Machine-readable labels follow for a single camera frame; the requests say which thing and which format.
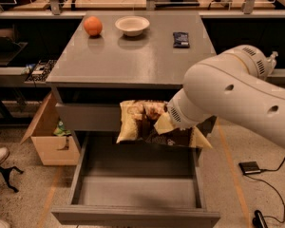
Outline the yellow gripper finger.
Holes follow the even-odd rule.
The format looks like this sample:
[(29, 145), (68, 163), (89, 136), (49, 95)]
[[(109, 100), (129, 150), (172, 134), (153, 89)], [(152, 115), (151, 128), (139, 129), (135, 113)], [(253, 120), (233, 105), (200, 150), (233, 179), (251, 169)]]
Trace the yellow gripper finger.
[(161, 114), (154, 124), (154, 128), (159, 135), (173, 131), (175, 126), (171, 120), (170, 114), (168, 112)]

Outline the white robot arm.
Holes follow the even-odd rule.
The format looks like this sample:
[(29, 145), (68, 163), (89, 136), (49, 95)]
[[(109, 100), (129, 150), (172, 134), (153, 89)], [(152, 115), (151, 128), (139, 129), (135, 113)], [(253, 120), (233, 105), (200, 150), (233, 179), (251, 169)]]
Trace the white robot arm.
[(266, 81), (276, 56), (242, 45), (197, 62), (156, 121), (156, 131), (191, 128), (217, 116), (285, 148), (285, 88)]

